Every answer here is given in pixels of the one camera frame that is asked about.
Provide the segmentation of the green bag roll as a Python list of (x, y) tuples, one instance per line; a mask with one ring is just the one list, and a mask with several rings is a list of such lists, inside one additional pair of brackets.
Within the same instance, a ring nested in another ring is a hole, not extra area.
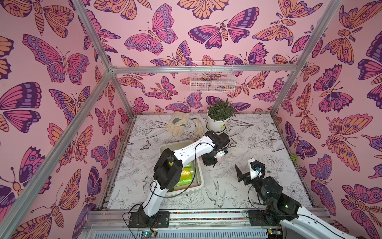
[(183, 186), (189, 186), (191, 183), (193, 183), (192, 178), (181, 179), (180, 182), (178, 182), (178, 183), (176, 184), (175, 188), (177, 188), (177, 187), (183, 187)]
[(189, 164), (185, 165), (183, 168), (184, 168), (184, 169), (186, 169), (186, 168), (188, 168), (188, 169), (190, 169), (190, 168), (193, 169), (194, 166), (193, 166), (192, 163), (189, 163)]

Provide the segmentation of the green bag roll bottom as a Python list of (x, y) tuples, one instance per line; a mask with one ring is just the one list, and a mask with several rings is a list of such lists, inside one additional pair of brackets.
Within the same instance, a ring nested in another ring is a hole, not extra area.
[(191, 183), (193, 183), (192, 178), (181, 179), (180, 182), (178, 182), (178, 183), (176, 184), (175, 188), (177, 188), (177, 187), (183, 187), (183, 186), (189, 186)]

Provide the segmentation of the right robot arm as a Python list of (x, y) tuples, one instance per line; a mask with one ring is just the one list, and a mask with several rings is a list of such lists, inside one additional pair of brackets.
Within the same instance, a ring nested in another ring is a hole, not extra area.
[(238, 182), (243, 182), (254, 189), (259, 205), (265, 208), (254, 208), (248, 212), (257, 213), (255, 219), (266, 224), (278, 224), (305, 239), (353, 239), (324, 220), (311, 213), (298, 201), (283, 193), (283, 187), (272, 177), (265, 177), (265, 165), (259, 161), (249, 162), (250, 171), (243, 173), (234, 166)]

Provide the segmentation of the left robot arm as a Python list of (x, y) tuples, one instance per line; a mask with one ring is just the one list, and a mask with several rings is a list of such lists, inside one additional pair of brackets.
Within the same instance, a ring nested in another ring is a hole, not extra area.
[(181, 149), (166, 148), (154, 166), (154, 181), (150, 183), (149, 196), (140, 206), (139, 214), (144, 218), (156, 216), (168, 190), (180, 181), (183, 168), (206, 154), (217, 158), (218, 153), (226, 150), (229, 143), (227, 134), (208, 131), (202, 138)]

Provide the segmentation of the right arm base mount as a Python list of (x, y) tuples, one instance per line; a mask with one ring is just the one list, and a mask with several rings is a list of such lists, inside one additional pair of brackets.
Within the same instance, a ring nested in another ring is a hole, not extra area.
[(269, 213), (265, 213), (263, 210), (249, 210), (246, 213), (246, 217), (250, 221), (250, 225), (254, 226), (277, 226), (280, 222), (280, 218)]

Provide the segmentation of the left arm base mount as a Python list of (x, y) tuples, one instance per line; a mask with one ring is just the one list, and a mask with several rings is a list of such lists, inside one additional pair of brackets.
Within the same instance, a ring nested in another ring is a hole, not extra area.
[(170, 222), (170, 212), (160, 211), (148, 217), (144, 211), (133, 212), (130, 215), (129, 228), (167, 228)]

